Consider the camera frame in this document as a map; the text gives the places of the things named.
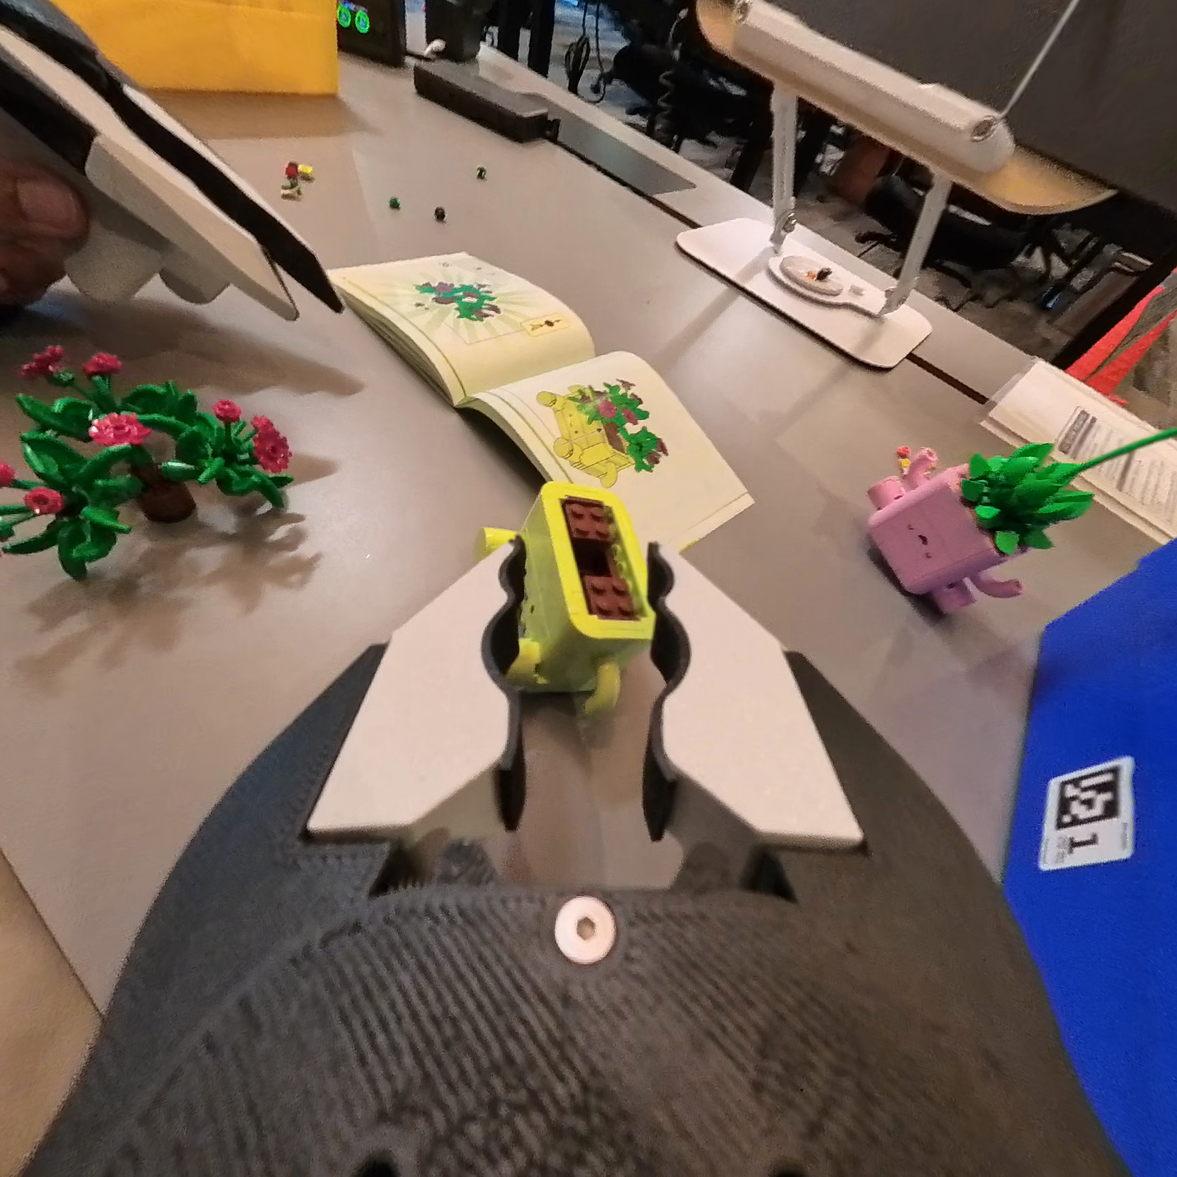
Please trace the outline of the person's left hand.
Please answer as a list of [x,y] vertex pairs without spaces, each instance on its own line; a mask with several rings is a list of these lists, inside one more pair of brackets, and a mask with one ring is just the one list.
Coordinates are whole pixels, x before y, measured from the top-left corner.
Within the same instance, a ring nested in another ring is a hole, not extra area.
[[79,195],[50,171],[1,162],[1,306],[37,302],[64,278],[84,241],[88,215]]

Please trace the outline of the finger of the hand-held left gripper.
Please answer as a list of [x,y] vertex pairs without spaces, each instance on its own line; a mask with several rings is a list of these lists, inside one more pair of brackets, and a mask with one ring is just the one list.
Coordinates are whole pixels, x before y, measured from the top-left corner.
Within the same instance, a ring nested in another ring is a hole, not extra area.
[[114,103],[127,124],[134,131],[143,131],[147,143],[159,150],[166,163],[175,166],[220,212],[260,246],[285,286],[285,278],[290,278],[327,310],[339,314],[343,304],[313,250],[203,141],[135,89],[140,97],[119,98]]
[[96,129],[84,177],[92,198],[86,297],[127,302],[158,279],[190,304],[234,288],[283,320],[299,316],[260,246],[130,131]]

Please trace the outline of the instruction booklet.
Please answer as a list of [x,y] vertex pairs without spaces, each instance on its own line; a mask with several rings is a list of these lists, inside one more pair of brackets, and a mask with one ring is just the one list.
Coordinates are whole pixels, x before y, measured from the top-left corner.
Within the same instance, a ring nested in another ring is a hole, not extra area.
[[339,299],[455,410],[493,424],[543,481],[618,495],[640,540],[685,551],[753,498],[668,383],[596,354],[542,288],[469,254],[327,272]]

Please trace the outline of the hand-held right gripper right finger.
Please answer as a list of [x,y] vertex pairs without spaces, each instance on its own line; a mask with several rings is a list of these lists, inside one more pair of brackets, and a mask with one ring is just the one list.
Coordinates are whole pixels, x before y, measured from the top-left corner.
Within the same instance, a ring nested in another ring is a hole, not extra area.
[[783,645],[681,554],[651,544],[662,687],[641,765],[654,843],[853,851],[863,831]]

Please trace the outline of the toy flower plant brown base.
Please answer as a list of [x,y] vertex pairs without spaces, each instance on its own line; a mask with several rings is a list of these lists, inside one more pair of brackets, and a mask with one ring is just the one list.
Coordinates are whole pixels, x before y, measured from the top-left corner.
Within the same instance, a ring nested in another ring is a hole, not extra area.
[[248,417],[229,400],[203,408],[175,382],[117,390],[123,365],[98,352],[79,368],[61,347],[35,352],[23,380],[57,391],[51,401],[21,393],[29,429],[19,436],[26,477],[2,463],[2,555],[51,552],[61,572],[82,582],[133,531],[137,508],[155,524],[196,512],[192,487],[227,498],[257,496],[285,508],[291,449],[267,417]]

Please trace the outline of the clear printed sheet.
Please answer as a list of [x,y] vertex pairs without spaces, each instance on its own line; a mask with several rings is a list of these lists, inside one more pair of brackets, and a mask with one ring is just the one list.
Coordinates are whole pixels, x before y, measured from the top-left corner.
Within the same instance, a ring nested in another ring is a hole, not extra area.
[[[1123,407],[1042,361],[1000,389],[980,426],[1013,447],[1050,443],[1053,460],[1077,464],[1154,433]],[[1175,538],[1174,438],[1086,470],[1077,487],[1157,544]]]

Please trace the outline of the green leafy toy plant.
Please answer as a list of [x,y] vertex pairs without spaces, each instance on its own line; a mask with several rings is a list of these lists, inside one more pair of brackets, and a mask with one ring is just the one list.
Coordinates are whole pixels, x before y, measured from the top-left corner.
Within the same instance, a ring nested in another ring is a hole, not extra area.
[[1050,550],[1048,530],[1080,519],[1094,494],[1071,487],[1079,464],[1050,459],[1052,446],[1025,445],[1008,456],[971,457],[959,484],[962,503],[1001,557]]

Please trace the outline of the black board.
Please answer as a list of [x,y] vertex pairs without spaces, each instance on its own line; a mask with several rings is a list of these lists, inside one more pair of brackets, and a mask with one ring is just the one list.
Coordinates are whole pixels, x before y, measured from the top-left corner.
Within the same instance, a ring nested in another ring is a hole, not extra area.
[[[1064,2],[784,2],[815,31],[999,113]],[[1083,2],[1004,120],[1018,146],[1175,213],[1175,3]]]

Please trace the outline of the red black desk frame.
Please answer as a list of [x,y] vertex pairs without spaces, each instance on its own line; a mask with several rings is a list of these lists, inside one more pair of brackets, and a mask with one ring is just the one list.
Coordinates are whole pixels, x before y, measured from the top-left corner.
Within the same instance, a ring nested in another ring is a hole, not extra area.
[[1064,373],[1094,390],[1109,404],[1125,408],[1121,386],[1175,317],[1175,272],[1102,334]]

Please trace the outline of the yellow plastic bin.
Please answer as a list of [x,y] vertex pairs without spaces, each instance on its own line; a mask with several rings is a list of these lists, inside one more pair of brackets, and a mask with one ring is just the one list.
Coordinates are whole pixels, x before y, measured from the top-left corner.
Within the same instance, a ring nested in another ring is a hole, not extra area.
[[150,93],[329,97],[339,90],[330,2],[58,2]]

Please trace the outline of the black device green light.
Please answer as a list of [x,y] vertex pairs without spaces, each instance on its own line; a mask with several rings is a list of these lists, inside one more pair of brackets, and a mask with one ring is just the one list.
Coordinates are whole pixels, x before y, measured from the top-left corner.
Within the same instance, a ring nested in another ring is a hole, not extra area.
[[406,56],[403,2],[336,2],[336,47],[340,54],[399,68]]

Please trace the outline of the black flat box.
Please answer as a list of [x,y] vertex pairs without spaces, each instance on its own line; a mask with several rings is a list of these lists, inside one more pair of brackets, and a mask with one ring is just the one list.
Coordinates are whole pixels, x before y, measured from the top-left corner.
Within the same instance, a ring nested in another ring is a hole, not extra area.
[[560,121],[529,93],[514,93],[459,63],[417,62],[416,94],[512,143],[554,142]]

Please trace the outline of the pink brick planter with plant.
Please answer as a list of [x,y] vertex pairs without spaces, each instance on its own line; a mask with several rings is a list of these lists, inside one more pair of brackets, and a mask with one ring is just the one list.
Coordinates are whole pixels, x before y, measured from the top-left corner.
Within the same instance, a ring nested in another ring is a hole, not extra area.
[[1011,557],[994,551],[992,540],[979,530],[972,512],[962,503],[959,484],[965,466],[934,467],[919,482],[905,482],[899,474],[877,481],[867,498],[873,513],[866,536],[901,589],[924,599],[940,614],[955,614],[976,603],[976,597],[1015,599],[1024,593],[1017,579],[1001,579],[994,569]]

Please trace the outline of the blue plastic bin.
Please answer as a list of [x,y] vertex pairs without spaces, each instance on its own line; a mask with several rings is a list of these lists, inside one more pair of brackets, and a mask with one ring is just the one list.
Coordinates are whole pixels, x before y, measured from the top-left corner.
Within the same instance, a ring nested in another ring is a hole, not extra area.
[[1004,894],[1132,1175],[1175,1175],[1175,545],[1045,628]]

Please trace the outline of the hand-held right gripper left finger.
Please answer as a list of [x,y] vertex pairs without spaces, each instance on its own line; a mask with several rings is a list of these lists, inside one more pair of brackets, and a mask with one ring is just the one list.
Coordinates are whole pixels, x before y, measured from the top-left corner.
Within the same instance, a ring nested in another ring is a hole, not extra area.
[[306,820],[313,840],[515,831],[525,806],[518,653],[525,548],[508,540],[396,628]]

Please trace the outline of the black power adapter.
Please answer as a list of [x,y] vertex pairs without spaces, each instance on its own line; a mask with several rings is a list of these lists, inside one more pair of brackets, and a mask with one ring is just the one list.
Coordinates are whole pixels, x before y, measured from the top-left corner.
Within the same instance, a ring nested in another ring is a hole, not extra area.
[[458,65],[472,62],[496,14],[497,2],[424,2],[426,56]]

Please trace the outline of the lime green toy planter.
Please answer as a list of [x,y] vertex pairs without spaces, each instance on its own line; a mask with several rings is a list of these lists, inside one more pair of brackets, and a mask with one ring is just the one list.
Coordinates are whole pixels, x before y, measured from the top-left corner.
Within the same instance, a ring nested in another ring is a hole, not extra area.
[[623,670],[655,625],[648,571],[622,499],[547,481],[519,530],[483,527],[479,558],[518,543],[518,651],[507,680],[531,693],[581,695],[585,716],[609,714]]

